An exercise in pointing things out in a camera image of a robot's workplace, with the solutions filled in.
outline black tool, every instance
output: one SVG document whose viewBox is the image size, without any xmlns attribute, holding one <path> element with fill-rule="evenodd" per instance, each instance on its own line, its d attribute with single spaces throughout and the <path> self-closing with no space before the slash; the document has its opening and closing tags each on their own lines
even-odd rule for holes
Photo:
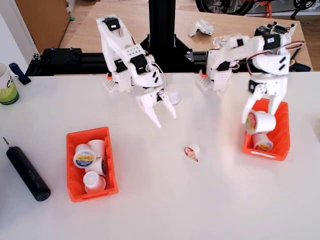
<svg viewBox="0 0 320 240">
<path fill-rule="evenodd" d="M 51 194 L 49 187 L 43 181 L 20 147 L 11 146 L 5 138 L 3 139 L 9 147 L 6 151 L 7 157 L 34 198 L 39 202 L 46 200 Z"/>
<path fill-rule="evenodd" d="M 10 63 L 9 64 L 9 68 L 11 69 L 11 71 L 18 75 L 18 78 L 19 78 L 19 81 L 23 84 L 23 85 L 26 85 L 28 83 L 31 82 L 30 78 L 27 77 L 20 69 L 20 67 L 18 66 L 18 64 L 16 63 Z"/>
<path fill-rule="evenodd" d="M 293 53 L 292 57 L 290 58 L 290 67 L 289 70 L 291 72 L 310 72 L 311 71 L 311 67 L 298 63 L 296 61 L 296 56 L 299 53 L 301 48 L 298 48 L 297 50 L 295 50 L 295 52 Z"/>
</svg>

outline green mug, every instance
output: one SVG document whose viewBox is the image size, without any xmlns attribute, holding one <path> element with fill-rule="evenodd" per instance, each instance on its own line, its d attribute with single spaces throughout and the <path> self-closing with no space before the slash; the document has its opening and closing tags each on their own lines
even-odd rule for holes
<svg viewBox="0 0 320 240">
<path fill-rule="evenodd" d="M 8 66 L 0 62 L 0 104 L 14 104 L 18 99 L 19 93 L 14 78 L 10 75 Z"/>
</svg>

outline orange plastic bin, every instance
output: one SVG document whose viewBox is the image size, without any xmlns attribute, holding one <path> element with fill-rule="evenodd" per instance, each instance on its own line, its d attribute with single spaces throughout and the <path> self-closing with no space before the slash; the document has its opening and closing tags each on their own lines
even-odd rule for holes
<svg viewBox="0 0 320 240">
<path fill-rule="evenodd" d="M 93 139 L 100 139 L 105 142 L 105 169 L 107 170 L 107 175 L 104 176 L 104 178 L 106 187 L 104 190 L 99 192 L 86 193 L 85 185 L 83 183 L 85 170 L 75 166 L 73 157 L 75 155 L 77 145 L 86 144 Z M 86 201 L 116 194 L 118 192 L 108 127 L 71 132 L 66 135 L 66 186 L 70 199 L 73 202 Z"/>
<path fill-rule="evenodd" d="M 269 99 L 262 98 L 257 101 L 253 110 L 268 112 Z M 271 151 L 254 149 L 252 135 L 245 132 L 242 151 L 246 154 L 259 156 L 267 159 L 283 161 L 290 149 L 290 128 L 289 128 L 289 110 L 288 103 L 282 101 L 275 113 L 276 126 L 267 136 L 273 142 Z"/>
</svg>

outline desk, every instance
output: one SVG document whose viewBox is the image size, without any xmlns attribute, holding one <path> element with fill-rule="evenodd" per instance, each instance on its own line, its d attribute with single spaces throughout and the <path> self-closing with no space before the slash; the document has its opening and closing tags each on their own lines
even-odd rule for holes
<svg viewBox="0 0 320 240">
<path fill-rule="evenodd" d="M 66 47 L 81 48 L 83 52 L 89 53 L 102 52 L 96 19 L 108 14 L 116 14 L 120 17 L 137 43 L 142 42 L 150 32 L 149 8 L 147 6 L 97 2 Z M 206 20 L 214 26 L 213 36 L 241 33 L 253 37 L 256 28 L 261 25 L 267 25 L 274 21 L 285 26 L 295 23 L 298 26 L 292 41 L 305 40 L 299 21 L 176 10 L 175 33 L 184 44 L 194 51 L 208 51 L 213 48 L 212 38 L 208 35 L 188 36 L 189 28 L 193 22 L 199 19 Z M 306 45 L 299 52 L 296 59 L 299 63 L 312 66 Z"/>
<path fill-rule="evenodd" d="M 0 106 L 1 137 L 21 147 L 52 194 L 37 202 L 0 144 L 0 239 L 319 239 L 319 77 L 289 75 L 291 149 L 283 162 L 241 152 L 247 73 L 232 75 L 222 95 L 202 92 L 194 74 L 168 74 L 181 102 L 177 119 L 155 107 L 162 129 L 140 111 L 134 94 L 110 96 L 103 76 L 17 82 L 18 102 Z M 73 203 L 66 134 L 103 126 L 119 193 Z M 199 162 L 184 156 L 192 142 L 200 146 Z"/>
</svg>

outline robotic arm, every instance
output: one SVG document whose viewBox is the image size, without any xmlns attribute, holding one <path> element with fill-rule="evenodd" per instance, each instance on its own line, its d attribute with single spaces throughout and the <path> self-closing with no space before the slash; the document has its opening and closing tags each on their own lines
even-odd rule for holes
<svg viewBox="0 0 320 240">
<path fill-rule="evenodd" d="M 237 65 L 239 60 L 252 59 L 252 64 L 262 72 L 252 75 L 248 69 L 251 74 L 248 90 L 252 95 L 243 109 L 243 124 L 255 102 L 264 94 L 268 94 L 270 99 L 268 114 L 276 113 L 287 91 L 290 53 L 286 46 L 291 43 L 295 28 L 295 25 L 291 26 L 284 34 L 233 37 L 221 49 L 208 52 L 206 68 L 209 79 L 214 81 L 213 90 L 226 88 L 232 69 L 235 69 L 232 66 Z"/>
<path fill-rule="evenodd" d="M 101 36 L 102 52 L 113 84 L 118 84 L 120 92 L 130 92 L 133 86 L 146 90 L 136 97 L 140 109 L 159 127 L 161 125 L 153 106 L 162 102 L 171 115 L 176 111 L 166 93 L 167 83 L 163 78 L 152 55 L 146 55 L 140 44 L 136 44 L 128 29 L 116 15 L 108 15 L 96 20 Z"/>
</svg>

